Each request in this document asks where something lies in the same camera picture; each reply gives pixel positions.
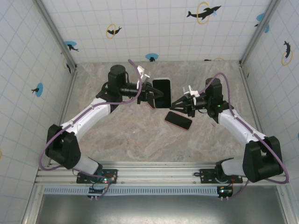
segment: marble floor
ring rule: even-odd
[[[86,63],[78,67],[78,75],[71,94],[65,121],[70,120],[94,99],[107,81],[110,67],[116,63]],[[126,67],[130,81],[137,75],[129,63]],[[172,101],[183,96],[182,87],[194,90],[205,87],[205,80],[218,72],[227,75],[232,105],[252,126],[255,126],[249,102],[239,72],[238,62],[140,62],[155,77],[171,80]],[[227,100],[223,78],[222,92]],[[163,162],[216,162],[243,156],[244,148],[228,130],[206,114],[196,113],[188,131],[164,121],[169,109],[151,109],[142,102],[120,105],[96,123],[79,142],[81,152],[97,161],[163,161]]]

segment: tiled wall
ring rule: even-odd
[[[76,62],[240,60],[270,0],[43,0]],[[188,11],[199,16],[197,22]],[[117,34],[107,33],[121,28]]]
[[[0,223],[20,223],[71,75],[32,0],[0,1]],[[32,93],[39,83],[39,90]]]
[[[246,69],[262,127],[280,141],[299,202],[299,1],[281,0]]]

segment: ventilation grille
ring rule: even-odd
[[[91,195],[88,186],[47,186],[47,195]],[[106,196],[126,195],[206,195],[218,196],[217,187],[202,186],[111,186]]]

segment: phone screen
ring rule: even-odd
[[[192,120],[171,111],[167,114],[165,121],[179,126],[185,130],[189,130],[192,124]]]
[[[171,89],[169,79],[153,80],[153,88],[164,93],[162,97],[155,99],[156,108],[170,108],[171,107]]]

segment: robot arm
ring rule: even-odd
[[[149,75],[144,74],[144,69],[138,66],[141,75],[142,90],[137,98],[137,103],[150,101],[163,96],[161,91],[152,88],[147,82]],[[135,97],[139,89],[139,81],[129,83],[126,81],[126,70],[122,65],[114,65],[108,74],[108,82],[103,85],[96,98],[82,112],[61,126],[52,125],[48,129],[47,142],[62,129],[70,126],[48,146],[45,153],[48,157],[58,162],[67,169],[76,169],[87,174],[101,175],[102,165],[81,154],[78,142],[84,134],[103,117],[112,113],[118,105],[98,105],[105,102],[121,103],[122,97]]]
[[[229,175],[246,176],[251,182],[257,182],[283,172],[277,159],[267,150],[262,139],[282,161],[280,144],[276,137],[267,137],[255,130],[240,117],[233,106],[223,100],[222,85],[215,78],[206,80],[206,90],[199,94],[189,86],[184,89],[184,96],[172,103],[171,110],[179,111],[194,117],[196,110],[206,109],[209,117],[228,129],[231,134],[245,147],[244,158],[228,159],[216,163],[216,178],[222,182]]]

